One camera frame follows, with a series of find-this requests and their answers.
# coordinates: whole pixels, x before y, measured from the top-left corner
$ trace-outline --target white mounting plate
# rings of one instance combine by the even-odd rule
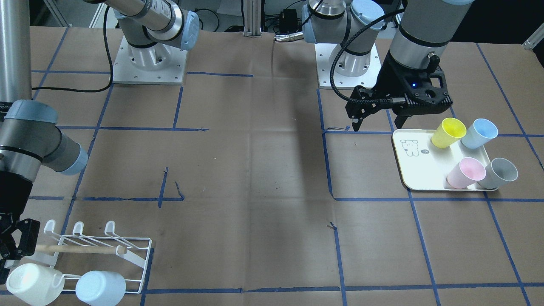
[[[329,63],[329,57],[337,44],[315,44],[315,46],[319,88],[331,89],[331,84],[329,82],[331,63]],[[367,72],[360,77],[347,77],[335,72],[336,88],[352,90],[357,85],[362,85],[365,88],[372,88],[376,85],[376,79],[378,78],[380,69],[381,63],[380,58],[378,57],[378,49],[376,49],[376,44],[374,44],[370,51],[370,65],[368,66]]]
[[[484,146],[469,149],[460,141],[445,149],[431,142],[435,130],[409,130],[393,132],[393,147],[404,184],[419,191],[494,191],[474,183],[463,189],[453,188],[446,176],[464,157],[473,157],[484,166],[490,163]]]
[[[187,51],[166,46],[171,49],[172,59],[159,70],[140,70],[128,55],[128,43],[125,37],[119,47],[113,64],[113,82],[117,84],[161,84],[182,85],[185,78]]]

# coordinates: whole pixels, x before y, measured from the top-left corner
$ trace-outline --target cup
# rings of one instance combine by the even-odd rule
[[[463,158],[446,178],[456,189],[462,189],[485,178],[485,167],[476,158]]]
[[[479,118],[468,128],[467,134],[461,138],[461,142],[469,149],[476,149],[499,135],[499,131],[493,122]]]
[[[76,284],[76,296],[91,306],[115,306],[125,295],[127,285],[117,272],[89,271]]]
[[[445,118],[432,134],[431,142],[440,149],[445,149],[461,139],[467,133],[465,125],[455,118]]]
[[[9,274],[8,291],[32,306],[45,306],[53,302],[64,288],[60,271],[37,264],[23,264]]]
[[[495,189],[506,183],[513,182],[517,179],[517,168],[516,166],[506,158],[495,158],[491,161],[487,167],[486,177],[479,181],[480,184],[485,189]]]

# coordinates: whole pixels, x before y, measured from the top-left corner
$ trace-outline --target wooden handle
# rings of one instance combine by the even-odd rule
[[[37,252],[59,252],[59,253],[87,253],[87,254],[116,254],[115,247],[95,247],[95,246],[47,246],[44,244],[38,244],[36,246]],[[126,247],[119,248],[119,254],[127,254]]]

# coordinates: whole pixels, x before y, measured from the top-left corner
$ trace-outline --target floor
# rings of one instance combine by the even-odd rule
[[[121,38],[108,30],[114,58]],[[32,28],[33,85],[103,86],[101,40],[100,29]],[[376,44],[383,58],[390,40]],[[83,221],[89,234],[115,220],[121,235],[152,238],[143,293],[120,305],[544,305],[544,70],[530,51],[451,43],[441,66],[453,108],[405,125],[492,120],[487,152],[520,171],[495,192],[406,189],[392,113],[329,129],[350,120],[318,89],[303,41],[201,32],[188,63],[183,87],[34,93],[90,159],[79,176],[42,167],[23,218],[63,232]],[[124,269],[114,260],[65,255],[56,268]],[[24,305],[5,286],[0,304]]]

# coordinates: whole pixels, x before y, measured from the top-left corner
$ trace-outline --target light blue cup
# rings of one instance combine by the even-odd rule
[[[499,135],[499,131],[493,122],[479,118],[467,129],[467,134],[461,138],[461,142],[469,149],[476,149]]]

